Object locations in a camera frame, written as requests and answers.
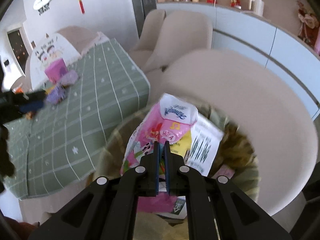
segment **white cabinet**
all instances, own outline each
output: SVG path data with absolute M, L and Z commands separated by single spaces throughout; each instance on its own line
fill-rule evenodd
M 259 64 L 261 67 L 265 68 L 268 61 L 267 57 L 257 52 L 256 50 L 250 48 L 249 46 L 221 33 L 214 32 L 212 40 L 213 49 L 230 49 L 239 54 L 246 56 Z
M 201 3 L 191 3 L 191 2 L 172 2 L 172 3 L 157 3 L 157 9 L 163 9 L 166 11 L 167 15 L 173 11 L 183 10 L 191 12 L 200 12 L 209 17 L 212 22 L 213 28 L 216 25 L 216 11 L 217 8 L 211 4 L 201 4 Z
M 288 73 L 271 60 L 267 63 L 267 69 L 280 77 L 298 95 L 308 110 L 311 118 L 313 118 L 318 111 L 318 107 L 307 92 Z
M 309 49 L 277 29 L 270 55 L 300 79 L 320 101 L 320 61 Z
M 235 36 L 268 54 L 276 27 L 253 16 L 217 7 L 216 29 Z

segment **blurred hand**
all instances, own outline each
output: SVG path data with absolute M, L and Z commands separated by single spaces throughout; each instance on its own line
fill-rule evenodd
M 2 178 L 12 177 L 15 172 L 15 167 L 10 161 L 7 140 L 9 138 L 9 132 L 4 125 L 0 124 L 0 175 Z M 4 186 L 0 181 L 0 193 L 4 191 Z

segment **green checkered tablecloth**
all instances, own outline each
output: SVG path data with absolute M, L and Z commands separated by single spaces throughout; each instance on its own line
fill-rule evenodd
M 67 98 L 33 118 L 7 124 L 16 167 L 5 185 L 18 198 L 46 196 L 85 179 L 124 118 L 146 106 L 150 84 L 113 39 L 68 66 L 80 76 Z

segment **chair backrest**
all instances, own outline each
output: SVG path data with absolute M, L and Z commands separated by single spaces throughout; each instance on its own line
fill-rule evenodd
M 153 54 L 142 71 L 168 66 L 195 49 L 211 49 L 212 31 L 212 22 L 202 13 L 172 12 L 164 20 Z
M 175 61 L 151 84 L 224 111 L 249 136 L 259 160 L 258 204 L 273 215 L 302 190 L 316 164 L 316 129 L 298 96 L 276 75 L 233 51 L 199 50 Z
M 144 21 L 139 41 L 130 51 L 153 51 L 155 49 L 164 18 L 165 10 L 155 9 L 150 11 Z
M 32 89 L 32 85 L 31 85 L 31 76 L 30 76 L 30 59 L 31 59 L 31 55 L 28 56 L 27 61 L 26 61 L 26 68 L 25 68 L 25 87 L 28 89 Z
M 58 30 L 57 33 L 65 37 L 80 54 L 84 47 L 97 37 L 96 32 L 79 26 L 68 26 Z

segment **snack bag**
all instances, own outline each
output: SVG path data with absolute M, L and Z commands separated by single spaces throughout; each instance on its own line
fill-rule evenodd
M 178 142 L 198 119 L 198 110 L 192 104 L 164 94 L 140 126 L 133 132 L 127 145 L 120 174 L 136 167 L 142 156 L 153 152 L 155 141 L 162 151 L 165 141 Z
M 186 154 L 190 152 L 191 143 L 192 143 L 191 131 L 188 131 L 179 141 L 170 145 L 170 150 L 172 153 L 180 155 L 183 158 L 185 158 Z M 161 159 L 159 163 L 159 177 L 162 179 L 165 179 L 165 164 L 163 159 Z

